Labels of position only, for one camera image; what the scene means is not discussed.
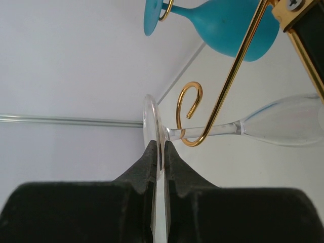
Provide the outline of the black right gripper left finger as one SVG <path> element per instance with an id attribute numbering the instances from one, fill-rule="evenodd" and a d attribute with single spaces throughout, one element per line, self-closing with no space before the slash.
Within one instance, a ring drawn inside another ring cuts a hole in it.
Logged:
<path id="1" fill-rule="evenodd" d="M 29 182 L 1 211 L 1 242 L 153 242 L 157 144 L 113 181 Z"/>

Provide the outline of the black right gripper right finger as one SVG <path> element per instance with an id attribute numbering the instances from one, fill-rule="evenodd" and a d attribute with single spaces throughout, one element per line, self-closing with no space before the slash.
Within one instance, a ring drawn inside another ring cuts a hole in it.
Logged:
<path id="1" fill-rule="evenodd" d="M 323 242 L 323 224 L 296 188 L 220 188 L 165 143 L 168 242 Z"/>

